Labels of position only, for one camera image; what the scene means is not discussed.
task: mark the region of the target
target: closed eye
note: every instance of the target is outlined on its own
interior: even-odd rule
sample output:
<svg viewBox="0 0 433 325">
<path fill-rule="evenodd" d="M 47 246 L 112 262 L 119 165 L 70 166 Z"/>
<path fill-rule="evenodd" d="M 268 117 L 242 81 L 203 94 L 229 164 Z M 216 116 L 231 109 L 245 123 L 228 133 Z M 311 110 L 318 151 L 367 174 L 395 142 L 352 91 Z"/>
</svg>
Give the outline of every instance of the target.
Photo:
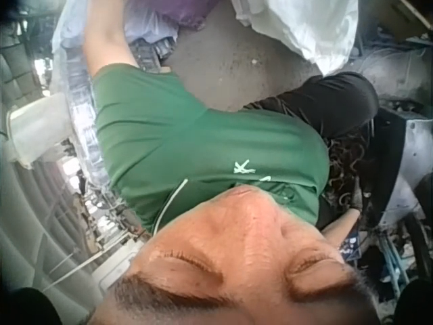
<svg viewBox="0 0 433 325">
<path fill-rule="evenodd" d="M 306 271 L 307 269 L 309 269 L 310 267 L 314 266 L 319 262 L 330 260 L 330 259 L 331 258 L 327 254 L 313 255 L 312 257 L 308 257 L 302 260 L 300 263 L 297 263 L 293 269 L 289 269 L 289 272 L 291 274 L 299 274 Z"/>
</svg>

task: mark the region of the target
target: white container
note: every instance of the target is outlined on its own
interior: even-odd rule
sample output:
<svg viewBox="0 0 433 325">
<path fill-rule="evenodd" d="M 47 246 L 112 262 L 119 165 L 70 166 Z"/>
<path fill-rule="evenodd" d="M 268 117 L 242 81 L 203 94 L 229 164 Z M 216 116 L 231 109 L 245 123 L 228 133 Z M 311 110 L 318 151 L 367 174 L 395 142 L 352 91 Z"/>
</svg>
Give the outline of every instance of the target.
<svg viewBox="0 0 433 325">
<path fill-rule="evenodd" d="M 72 135 L 66 97 L 57 93 L 12 110 L 7 116 L 9 161 L 31 169 L 48 149 Z"/>
</svg>

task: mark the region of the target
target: t-shirt logo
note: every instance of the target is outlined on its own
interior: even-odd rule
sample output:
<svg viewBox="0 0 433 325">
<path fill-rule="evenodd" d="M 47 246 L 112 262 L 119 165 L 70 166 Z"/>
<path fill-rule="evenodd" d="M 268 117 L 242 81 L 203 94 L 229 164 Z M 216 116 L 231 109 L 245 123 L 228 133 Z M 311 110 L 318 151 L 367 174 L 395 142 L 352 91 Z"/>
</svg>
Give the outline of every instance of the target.
<svg viewBox="0 0 433 325">
<path fill-rule="evenodd" d="M 238 162 L 235 162 L 235 168 L 233 169 L 233 174 L 255 174 L 256 169 L 247 169 L 247 165 L 250 163 L 250 159 L 246 160 L 242 165 Z M 271 176 L 265 176 L 264 178 L 259 179 L 259 181 L 270 181 Z"/>
</svg>

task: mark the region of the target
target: dirty floor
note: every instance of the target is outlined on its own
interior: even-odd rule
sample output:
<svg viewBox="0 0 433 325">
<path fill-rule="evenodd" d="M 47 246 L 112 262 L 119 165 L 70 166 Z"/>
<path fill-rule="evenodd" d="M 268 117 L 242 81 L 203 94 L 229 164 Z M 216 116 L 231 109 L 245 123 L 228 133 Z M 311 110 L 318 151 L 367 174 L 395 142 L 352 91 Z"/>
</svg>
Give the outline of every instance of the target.
<svg viewBox="0 0 433 325">
<path fill-rule="evenodd" d="M 316 66 L 279 41 L 240 24 L 230 0 L 217 5 L 203 30 L 182 30 L 174 54 L 164 65 L 171 66 L 207 106 L 228 111 L 293 89 L 319 74 Z M 377 51 L 344 70 L 362 72 L 381 96 L 431 103 L 431 51 Z"/>
</svg>

